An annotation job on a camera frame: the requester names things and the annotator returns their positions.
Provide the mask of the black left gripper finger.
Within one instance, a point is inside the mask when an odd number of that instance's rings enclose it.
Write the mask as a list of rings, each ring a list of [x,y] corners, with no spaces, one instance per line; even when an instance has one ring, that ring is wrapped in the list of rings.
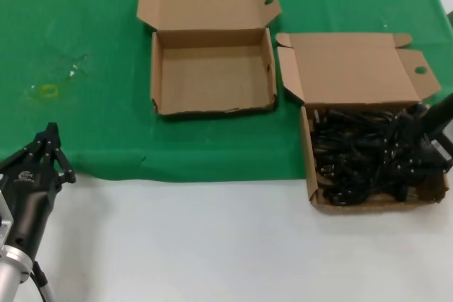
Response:
[[[53,165],[52,143],[53,123],[50,122],[45,130],[35,135],[34,140],[1,162],[1,174],[7,174],[8,171],[17,165],[29,163]]]
[[[62,170],[62,174],[59,177],[59,183],[71,183],[76,182],[76,175],[74,169],[69,163],[67,157],[61,149],[62,143],[59,137],[59,128],[57,123],[50,122],[45,130],[45,156],[44,163],[48,163],[54,166],[57,162],[58,166]]]

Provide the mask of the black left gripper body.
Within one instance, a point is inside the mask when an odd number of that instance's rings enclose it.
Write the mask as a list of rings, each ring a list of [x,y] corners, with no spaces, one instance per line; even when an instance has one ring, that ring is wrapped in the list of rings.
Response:
[[[61,190],[59,173],[49,164],[29,163],[1,176],[1,221],[12,223],[4,244],[35,256]]]

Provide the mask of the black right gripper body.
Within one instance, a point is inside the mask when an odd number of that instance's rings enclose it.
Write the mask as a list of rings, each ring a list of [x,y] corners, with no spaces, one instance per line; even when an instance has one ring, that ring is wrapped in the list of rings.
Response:
[[[423,115],[423,132],[431,139],[443,133],[445,127],[452,121],[452,96],[452,93],[449,94]]]

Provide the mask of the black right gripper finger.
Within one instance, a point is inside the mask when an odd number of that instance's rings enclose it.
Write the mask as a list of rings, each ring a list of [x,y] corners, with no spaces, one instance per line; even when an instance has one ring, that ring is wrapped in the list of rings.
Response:
[[[452,168],[452,142],[447,137],[423,138],[423,160],[447,173]]]

